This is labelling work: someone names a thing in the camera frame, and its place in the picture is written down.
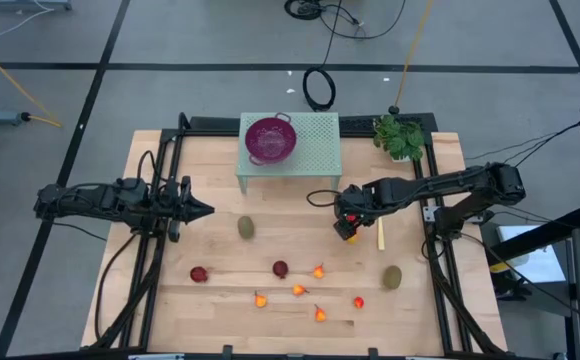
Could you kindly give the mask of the grey flat floor base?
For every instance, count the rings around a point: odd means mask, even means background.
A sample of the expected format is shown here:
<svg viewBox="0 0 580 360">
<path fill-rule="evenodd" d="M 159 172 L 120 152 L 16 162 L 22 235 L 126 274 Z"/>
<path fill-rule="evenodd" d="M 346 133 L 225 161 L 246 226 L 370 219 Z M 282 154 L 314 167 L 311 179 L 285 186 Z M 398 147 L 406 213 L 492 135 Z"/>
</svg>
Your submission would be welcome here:
<svg viewBox="0 0 580 360">
<path fill-rule="evenodd" d="M 0 0 L 0 8 L 3 7 L 36 7 L 41 10 L 63 9 L 71 11 L 73 9 L 71 0 Z"/>
</svg>

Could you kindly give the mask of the purple plastic colander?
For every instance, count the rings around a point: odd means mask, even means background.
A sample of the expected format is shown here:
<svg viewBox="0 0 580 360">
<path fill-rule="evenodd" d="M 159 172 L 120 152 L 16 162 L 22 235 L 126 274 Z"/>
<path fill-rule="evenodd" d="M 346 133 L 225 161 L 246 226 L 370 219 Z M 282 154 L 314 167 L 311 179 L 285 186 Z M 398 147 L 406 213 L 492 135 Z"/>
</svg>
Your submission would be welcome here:
<svg viewBox="0 0 580 360">
<path fill-rule="evenodd" d="M 297 133 L 286 113 L 254 122 L 245 133 L 249 160 L 256 166 L 272 165 L 288 158 L 297 144 Z"/>
</svg>

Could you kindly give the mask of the green perforated metal shelf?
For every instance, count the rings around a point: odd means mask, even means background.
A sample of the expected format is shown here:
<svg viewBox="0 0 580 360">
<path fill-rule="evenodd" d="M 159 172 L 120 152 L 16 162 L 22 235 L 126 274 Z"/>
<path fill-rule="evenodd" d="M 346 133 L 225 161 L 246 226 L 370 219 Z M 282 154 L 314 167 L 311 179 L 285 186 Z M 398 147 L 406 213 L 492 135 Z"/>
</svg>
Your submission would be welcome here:
<svg viewBox="0 0 580 360">
<path fill-rule="evenodd" d="M 247 181 L 255 177 L 328 177 L 331 188 L 338 188 L 343 173 L 339 116 L 332 112 L 290 112 L 297 133 L 297 144 L 284 161 L 256 166 L 249 160 L 245 133 L 257 120 L 276 113 L 243 113 L 239 123 L 236 177 L 240 190 L 247 192 Z"/>
</svg>

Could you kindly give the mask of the white blue sheet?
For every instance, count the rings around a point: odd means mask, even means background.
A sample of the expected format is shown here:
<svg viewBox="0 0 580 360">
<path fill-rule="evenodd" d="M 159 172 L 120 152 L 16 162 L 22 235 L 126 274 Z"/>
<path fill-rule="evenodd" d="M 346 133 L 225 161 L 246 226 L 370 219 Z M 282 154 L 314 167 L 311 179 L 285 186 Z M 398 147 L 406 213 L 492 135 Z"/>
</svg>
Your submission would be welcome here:
<svg viewBox="0 0 580 360">
<path fill-rule="evenodd" d="M 504 225 L 496 228 L 501 242 L 538 228 L 538 225 Z M 552 245 L 507 260 L 533 283 L 565 282 L 566 278 Z"/>
</svg>

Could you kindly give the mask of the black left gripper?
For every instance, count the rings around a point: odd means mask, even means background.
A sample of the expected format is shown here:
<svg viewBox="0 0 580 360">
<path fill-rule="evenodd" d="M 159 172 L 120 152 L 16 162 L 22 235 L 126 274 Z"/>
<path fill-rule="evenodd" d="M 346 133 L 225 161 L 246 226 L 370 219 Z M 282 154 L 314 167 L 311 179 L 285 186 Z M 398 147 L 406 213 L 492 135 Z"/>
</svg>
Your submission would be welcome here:
<svg viewBox="0 0 580 360">
<path fill-rule="evenodd" d="M 201 219 L 214 213 L 214 207 L 208 205 L 194 196 L 190 195 L 191 179 L 184 176 L 182 182 L 178 183 L 174 175 L 167 178 L 162 191 L 162 205 L 170 213 L 170 223 L 168 225 L 168 238 L 171 242 L 178 242 L 180 238 L 180 223 L 185 218 L 184 207 L 189 201 L 192 210 L 189 213 L 189 221 Z"/>
</svg>

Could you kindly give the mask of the brown kiwi fruit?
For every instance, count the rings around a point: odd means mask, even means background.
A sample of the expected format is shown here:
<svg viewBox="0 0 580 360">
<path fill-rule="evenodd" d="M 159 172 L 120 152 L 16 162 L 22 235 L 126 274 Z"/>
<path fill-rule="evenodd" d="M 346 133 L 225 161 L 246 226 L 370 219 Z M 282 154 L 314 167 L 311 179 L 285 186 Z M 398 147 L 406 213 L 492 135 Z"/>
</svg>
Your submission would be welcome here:
<svg viewBox="0 0 580 360">
<path fill-rule="evenodd" d="M 255 225 L 249 216 L 241 216 L 237 221 L 237 228 L 240 237 L 244 240 L 251 239 L 255 234 Z"/>
<path fill-rule="evenodd" d="M 402 270 L 396 266 L 388 266 L 382 275 L 382 284 L 385 289 L 396 290 L 402 282 Z"/>
</svg>

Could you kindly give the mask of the black diagonal support beam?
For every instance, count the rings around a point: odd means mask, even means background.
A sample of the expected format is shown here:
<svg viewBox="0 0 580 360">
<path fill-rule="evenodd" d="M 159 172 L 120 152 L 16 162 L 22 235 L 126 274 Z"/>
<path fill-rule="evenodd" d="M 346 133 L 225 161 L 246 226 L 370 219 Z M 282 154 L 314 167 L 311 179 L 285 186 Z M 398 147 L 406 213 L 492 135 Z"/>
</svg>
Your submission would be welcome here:
<svg viewBox="0 0 580 360">
<path fill-rule="evenodd" d="M 501 259 L 509 260 L 521 255 L 544 248 L 571 236 L 575 229 L 580 229 L 580 208 L 557 218 L 550 219 L 526 210 L 508 206 L 511 215 L 521 218 L 525 215 L 529 220 L 542 221 L 542 224 L 533 230 L 524 232 L 509 240 L 491 247 L 494 255 L 488 252 L 489 265 L 499 263 Z"/>
</svg>

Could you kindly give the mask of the green plant in white pot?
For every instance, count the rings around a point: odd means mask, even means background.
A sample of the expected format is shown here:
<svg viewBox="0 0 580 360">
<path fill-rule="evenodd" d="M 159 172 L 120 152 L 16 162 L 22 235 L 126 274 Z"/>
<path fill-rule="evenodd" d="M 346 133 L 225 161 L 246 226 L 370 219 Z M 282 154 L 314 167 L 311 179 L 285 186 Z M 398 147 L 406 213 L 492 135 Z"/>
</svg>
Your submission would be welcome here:
<svg viewBox="0 0 580 360">
<path fill-rule="evenodd" d="M 373 145 L 387 153 L 393 162 L 422 158 L 424 137 L 419 124 L 399 122 L 393 115 L 381 115 L 373 121 L 373 128 Z"/>
</svg>

